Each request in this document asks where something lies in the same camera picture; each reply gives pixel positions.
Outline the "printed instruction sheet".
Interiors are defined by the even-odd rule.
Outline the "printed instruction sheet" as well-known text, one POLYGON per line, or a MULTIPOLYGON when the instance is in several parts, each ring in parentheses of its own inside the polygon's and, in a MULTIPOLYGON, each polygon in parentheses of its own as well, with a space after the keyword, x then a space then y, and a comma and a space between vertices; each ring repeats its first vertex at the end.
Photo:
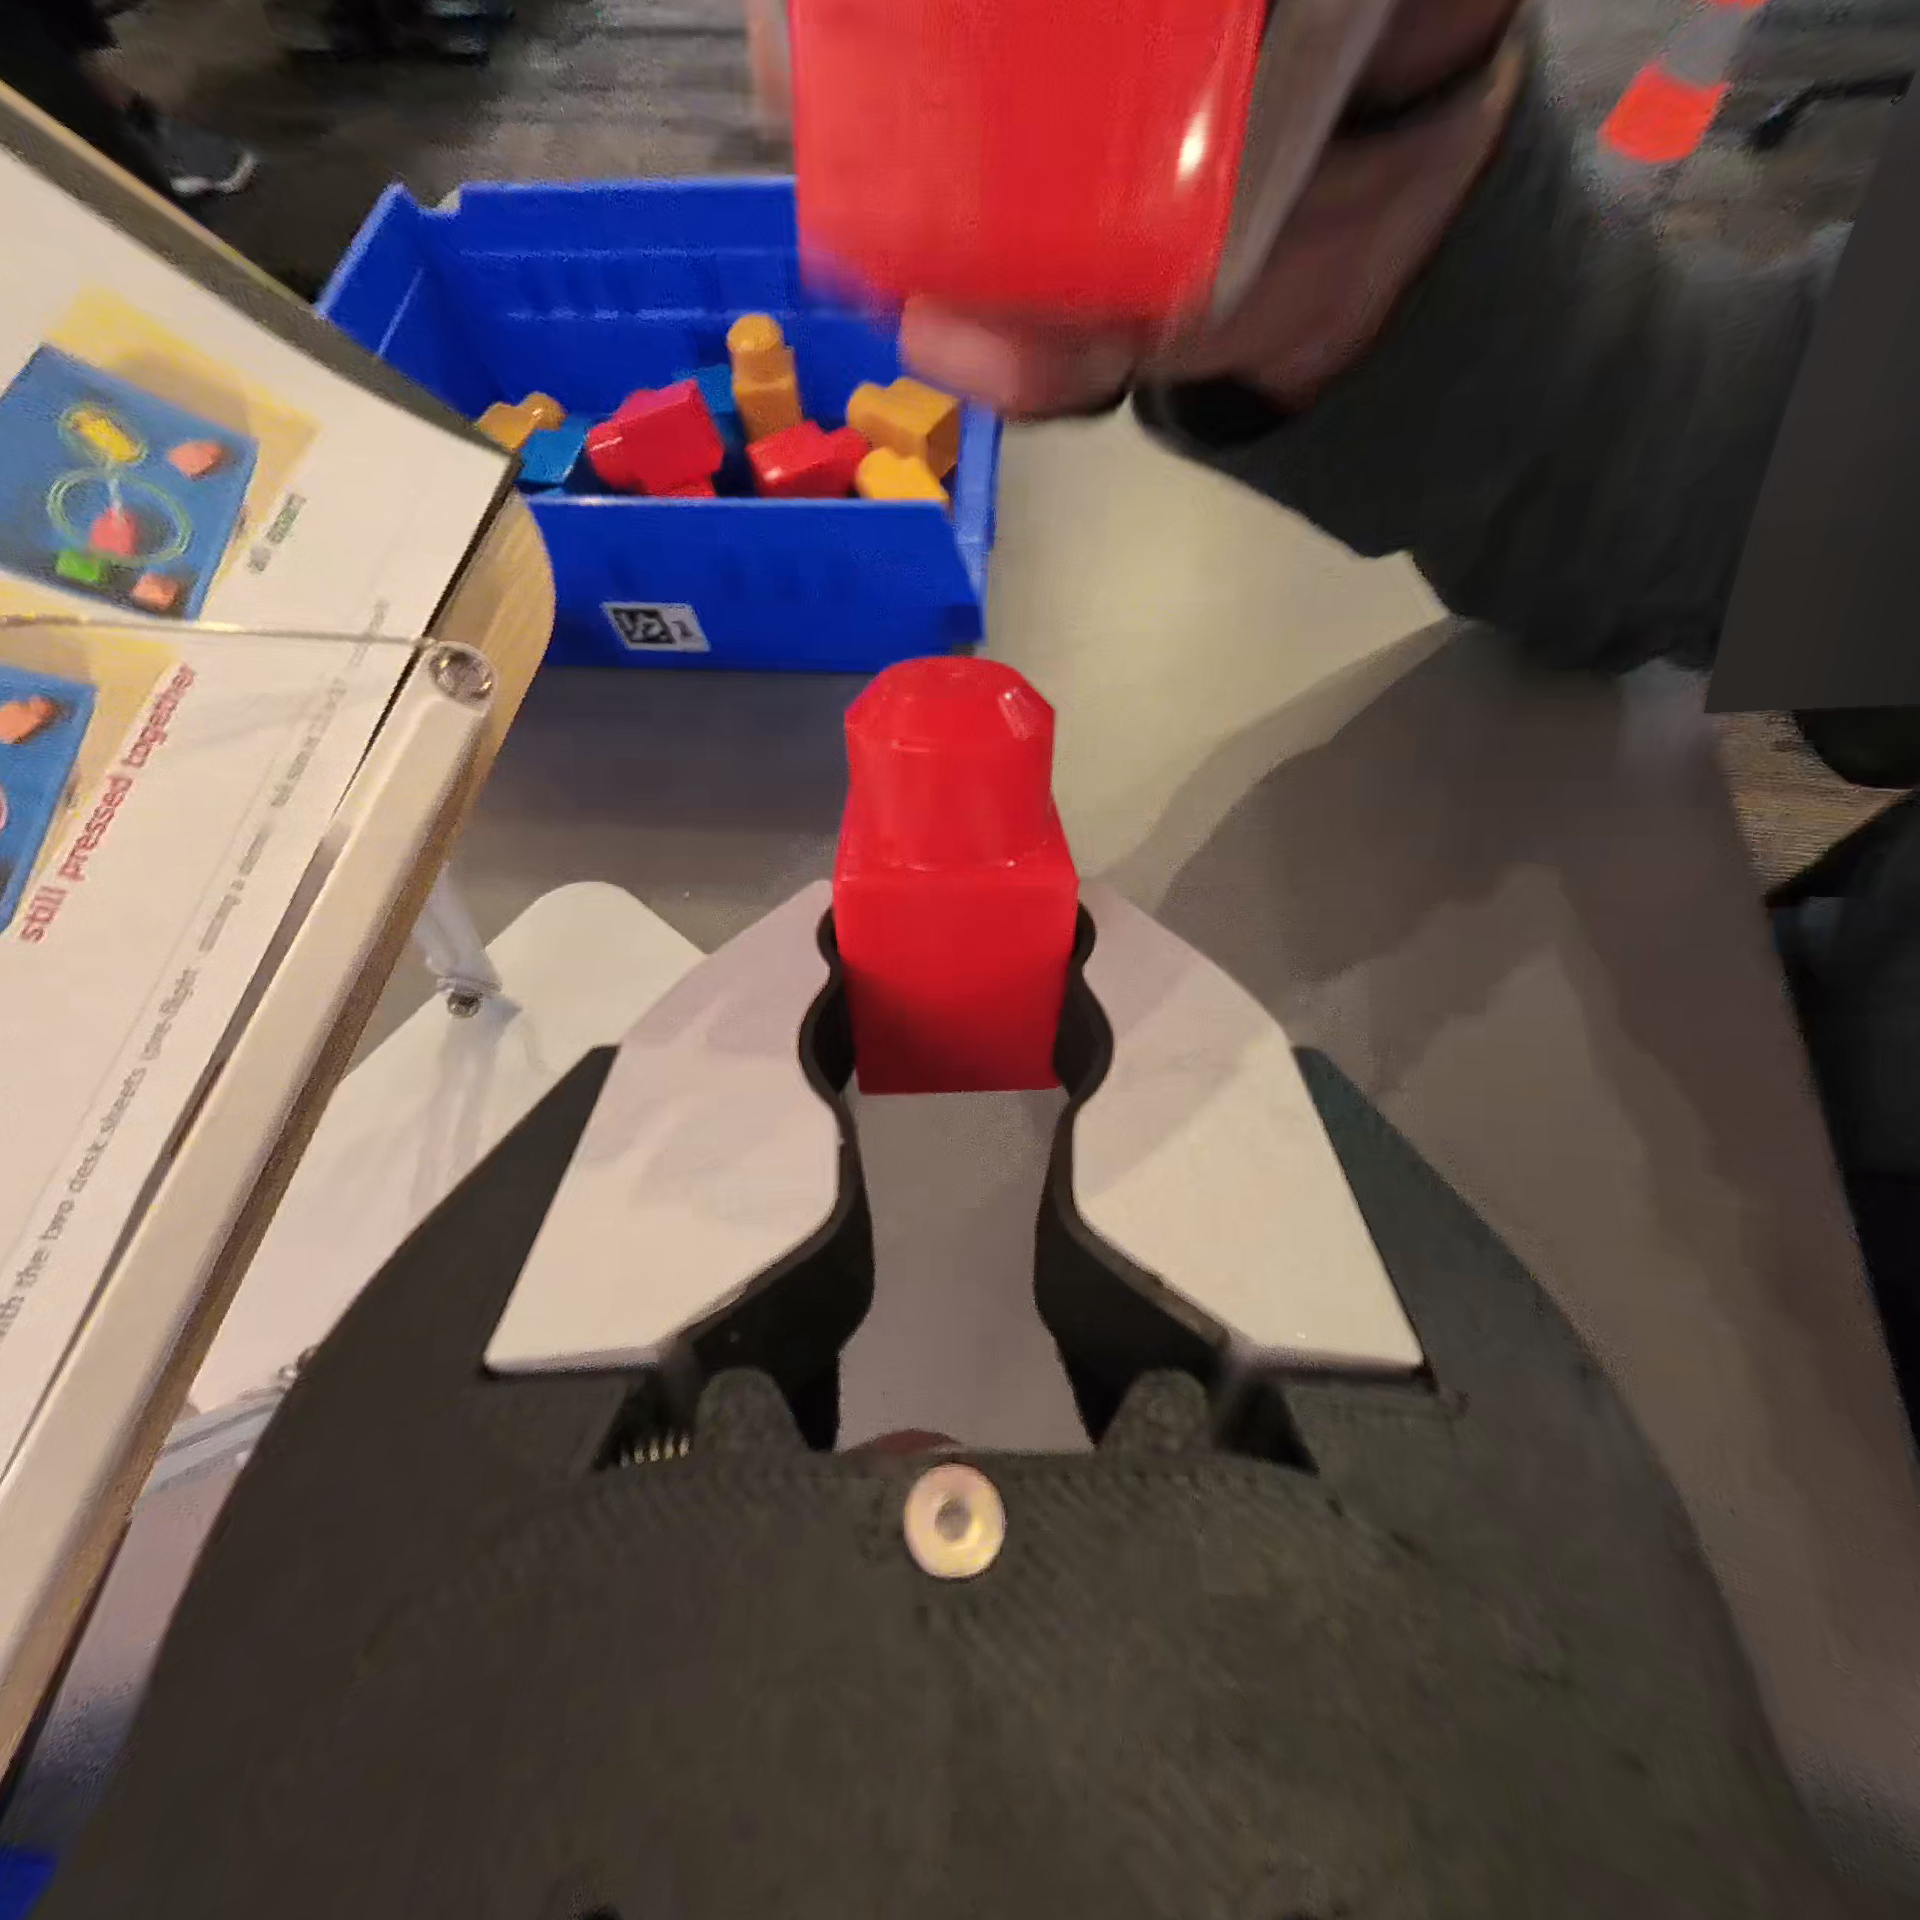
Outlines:
POLYGON ((92 162, 2 244, 10 1467, 511 468, 92 162))

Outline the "grey desk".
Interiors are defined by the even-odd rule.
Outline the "grey desk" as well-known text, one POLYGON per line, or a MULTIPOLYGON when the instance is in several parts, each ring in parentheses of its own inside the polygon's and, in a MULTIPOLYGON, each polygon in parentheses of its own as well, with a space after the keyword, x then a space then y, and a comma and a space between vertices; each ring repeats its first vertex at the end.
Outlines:
MULTIPOLYGON (((1331 1058, 1524 1260, 1687 1500, 1873 1915, 1916 1915, 1916 1482, 1694 682, 1534 676, 1148 443, 1002 443, 989 638, 1083 872, 1331 1058)), ((606 884, 719 947, 830 864, 852 682, 542 671, 458 843, 480 930, 606 884)), ((1017 1278, 1048 1104, 883 1102, 854 1444, 1055 1445, 1017 1278)))

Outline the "red toy block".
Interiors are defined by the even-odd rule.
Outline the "red toy block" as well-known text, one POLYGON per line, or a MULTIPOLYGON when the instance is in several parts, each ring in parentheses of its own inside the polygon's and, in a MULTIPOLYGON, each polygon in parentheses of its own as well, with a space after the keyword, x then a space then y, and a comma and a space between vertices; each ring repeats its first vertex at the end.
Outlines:
POLYGON ((1055 707, 967 654, 883 669, 846 709, 832 937, 864 1096, 1043 1092, 1081 916, 1055 707))
POLYGON ((788 6, 798 245, 880 305, 1195 316, 1229 241, 1269 3, 788 6))

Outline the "pile of toy blocks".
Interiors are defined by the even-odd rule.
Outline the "pile of toy blocks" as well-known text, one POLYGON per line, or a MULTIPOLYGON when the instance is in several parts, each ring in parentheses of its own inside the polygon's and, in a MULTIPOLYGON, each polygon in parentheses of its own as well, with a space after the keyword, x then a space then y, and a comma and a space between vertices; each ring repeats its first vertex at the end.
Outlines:
POLYGON ((724 360, 638 388, 606 415, 530 391, 477 418, 520 462, 530 491, 708 501, 931 504, 950 507, 965 405, 914 375, 858 382, 838 424, 804 412, 800 363, 769 309, 736 316, 724 360))

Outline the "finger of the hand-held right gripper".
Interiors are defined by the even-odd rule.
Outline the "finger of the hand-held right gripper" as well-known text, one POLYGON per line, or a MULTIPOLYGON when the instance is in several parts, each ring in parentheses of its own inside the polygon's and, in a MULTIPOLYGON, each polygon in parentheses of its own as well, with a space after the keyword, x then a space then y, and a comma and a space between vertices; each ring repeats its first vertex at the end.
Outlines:
POLYGON ((1209 322, 1225 322, 1246 304, 1394 9, 1394 1, 1264 6, 1209 322))

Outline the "person's right hand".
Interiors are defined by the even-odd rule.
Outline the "person's right hand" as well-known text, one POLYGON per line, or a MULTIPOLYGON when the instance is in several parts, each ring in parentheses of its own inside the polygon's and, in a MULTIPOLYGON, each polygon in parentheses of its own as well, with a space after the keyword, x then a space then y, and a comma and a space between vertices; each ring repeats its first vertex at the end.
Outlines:
POLYGON ((1261 272, 1223 317, 1154 340, 917 295, 899 322, 906 366, 1002 420, 1085 418, 1154 384, 1218 378, 1307 405, 1433 259, 1495 157, 1530 48, 1519 1, 1394 3, 1261 272))

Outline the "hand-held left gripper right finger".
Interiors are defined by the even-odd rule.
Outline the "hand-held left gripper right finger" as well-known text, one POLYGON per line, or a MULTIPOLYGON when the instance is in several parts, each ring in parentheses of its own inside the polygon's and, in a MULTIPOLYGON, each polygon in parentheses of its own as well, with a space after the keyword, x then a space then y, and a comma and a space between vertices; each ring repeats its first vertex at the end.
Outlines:
POLYGON ((1034 1305, 1090 1442, 1150 1373, 1197 1379, 1243 1454, 1298 1451, 1285 1379, 1424 1373, 1285 1026, 1104 884, 1079 908, 1055 1070, 1034 1305))

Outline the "instruction sheet on stand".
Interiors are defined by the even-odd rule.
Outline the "instruction sheet on stand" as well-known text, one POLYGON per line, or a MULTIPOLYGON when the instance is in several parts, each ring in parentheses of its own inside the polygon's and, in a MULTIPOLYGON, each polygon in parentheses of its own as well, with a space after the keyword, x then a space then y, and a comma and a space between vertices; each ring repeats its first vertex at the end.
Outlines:
MULTIPOLYGON (((293 295, 10 88, 4 149, 92 163, 175 229, 293 295)), ((507 456, 507 488, 424 634, 479 650, 493 700, 456 702, 409 665, 50 1395, 4 1463, 4 1773, 19 1771, 63 1684, 161 1444, 405 944, 470 945, 446 928, 441 875, 556 627, 555 568, 511 456, 339 331, 382 382, 507 456)))

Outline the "person's right forearm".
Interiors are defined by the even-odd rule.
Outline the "person's right forearm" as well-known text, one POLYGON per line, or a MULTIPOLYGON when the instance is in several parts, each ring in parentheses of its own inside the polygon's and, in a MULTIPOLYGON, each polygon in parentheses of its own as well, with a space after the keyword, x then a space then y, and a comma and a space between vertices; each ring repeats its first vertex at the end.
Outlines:
POLYGON ((1766 468, 1852 224, 1748 262, 1610 201, 1529 57, 1462 211, 1358 366, 1278 402, 1145 388, 1175 453, 1558 669, 1714 668, 1766 468))

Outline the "blue bin of blocks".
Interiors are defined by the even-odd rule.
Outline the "blue bin of blocks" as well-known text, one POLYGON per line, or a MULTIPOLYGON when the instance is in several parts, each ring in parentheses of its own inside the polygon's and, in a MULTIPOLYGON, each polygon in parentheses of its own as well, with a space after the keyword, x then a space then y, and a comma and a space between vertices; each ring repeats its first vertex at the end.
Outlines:
MULTIPOLYGON (((533 391, 608 418, 634 389, 726 362, 771 314, 809 420, 841 426, 900 373, 893 333, 812 291, 783 176, 391 183, 321 311, 470 420, 533 391)), ((656 500, 597 481, 525 490, 555 576, 548 663, 871 673, 986 634, 1001 422, 963 412, 950 510, 924 501, 656 500)))

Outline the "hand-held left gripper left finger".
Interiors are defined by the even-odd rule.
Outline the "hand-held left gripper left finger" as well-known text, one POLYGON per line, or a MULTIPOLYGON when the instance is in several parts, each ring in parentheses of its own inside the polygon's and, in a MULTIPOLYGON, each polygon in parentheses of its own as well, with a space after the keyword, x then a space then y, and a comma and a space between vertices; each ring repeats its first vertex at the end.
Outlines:
POLYGON ((625 1373, 683 1428, 733 1369, 838 1442, 875 1300, 826 879, 678 975, 628 1027, 487 1348, 504 1379, 625 1373))

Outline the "orange traffic cone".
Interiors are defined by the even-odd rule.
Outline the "orange traffic cone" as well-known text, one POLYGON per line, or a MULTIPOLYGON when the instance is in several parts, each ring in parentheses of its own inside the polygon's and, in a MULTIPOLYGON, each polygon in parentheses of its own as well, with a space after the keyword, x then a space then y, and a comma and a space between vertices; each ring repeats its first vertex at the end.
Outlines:
POLYGON ((1624 170, 1675 168, 1714 128, 1765 1, 1687 1, 1596 129, 1596 155, 1624 170))

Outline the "person's torso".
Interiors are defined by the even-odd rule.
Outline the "person's torso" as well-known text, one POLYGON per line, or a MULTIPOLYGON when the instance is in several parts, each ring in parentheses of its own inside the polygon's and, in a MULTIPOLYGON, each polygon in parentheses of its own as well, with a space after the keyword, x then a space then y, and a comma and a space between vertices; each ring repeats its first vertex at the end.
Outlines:
POLYGON ((1813 1078, 1852 1174, 1918 1174, 1918 795, 1844 839, 1772 909, 1813 1078))

